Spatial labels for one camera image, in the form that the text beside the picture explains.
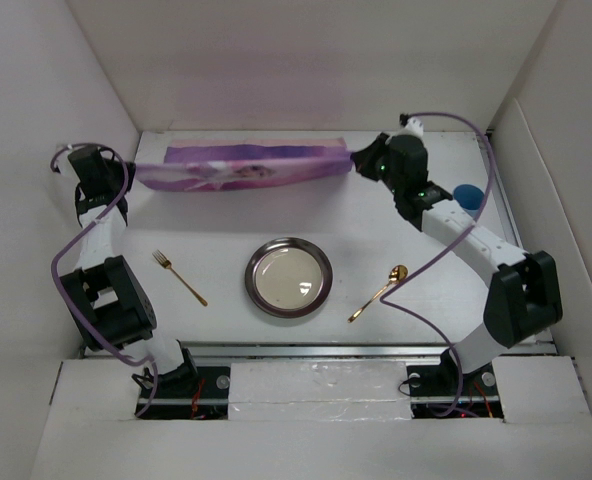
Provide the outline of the purple printed cloth placemat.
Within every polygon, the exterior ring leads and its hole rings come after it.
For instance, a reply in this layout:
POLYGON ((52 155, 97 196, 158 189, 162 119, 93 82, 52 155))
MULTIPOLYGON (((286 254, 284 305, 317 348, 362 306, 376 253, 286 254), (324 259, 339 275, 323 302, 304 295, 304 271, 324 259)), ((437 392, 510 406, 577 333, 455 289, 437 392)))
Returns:
POLYGON ((158 162, 138 162, 135 179, 162 192, 270 188, 352 170, 341 138, 175 140, 158 162))

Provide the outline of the metal rimmed cream plate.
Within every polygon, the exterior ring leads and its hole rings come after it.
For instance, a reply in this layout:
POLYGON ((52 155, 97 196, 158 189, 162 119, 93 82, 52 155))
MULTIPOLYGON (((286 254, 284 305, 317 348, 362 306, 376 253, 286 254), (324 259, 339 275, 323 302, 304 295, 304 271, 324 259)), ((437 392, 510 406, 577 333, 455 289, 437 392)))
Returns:
POLYGON ((312 314, 327 300, 333 283, 325 252, 305 239, 284 237, 259 247, 248 261, 244 286, 266 314, 297 319, 312 314))

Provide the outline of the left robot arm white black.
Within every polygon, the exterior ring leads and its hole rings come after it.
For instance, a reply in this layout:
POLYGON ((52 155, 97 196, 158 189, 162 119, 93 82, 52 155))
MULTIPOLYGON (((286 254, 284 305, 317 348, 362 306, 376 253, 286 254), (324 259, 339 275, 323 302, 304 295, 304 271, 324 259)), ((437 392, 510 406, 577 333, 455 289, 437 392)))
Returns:
POLYGON ((97 143, 61 148, 50 168, 71 174, 80 233, 51 264, 55 286, 81 334, 84 346, 105 351, 130 367, 146 393, 158 398, 197 392, 201 378, 188 349, 178 355, 155 338, 157 320, 145 290, 117 245, 128 225, 126 195, 135 167, 97 143))

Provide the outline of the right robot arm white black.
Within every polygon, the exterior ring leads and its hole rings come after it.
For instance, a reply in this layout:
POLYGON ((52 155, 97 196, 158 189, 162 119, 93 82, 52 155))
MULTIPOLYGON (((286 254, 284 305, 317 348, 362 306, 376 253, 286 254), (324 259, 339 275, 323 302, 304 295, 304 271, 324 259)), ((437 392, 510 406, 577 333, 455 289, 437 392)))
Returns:
POLYGON ((553 257, 528 253, 477 225, 449 192, 430 181, 420 137, 381 134, 350 158, 358 174, 391 191, 403 219, 450 248, 488 288, 481 324, 441 354, 428 380, 449 393, 462 393, 475 372, 561 320, 553 257))

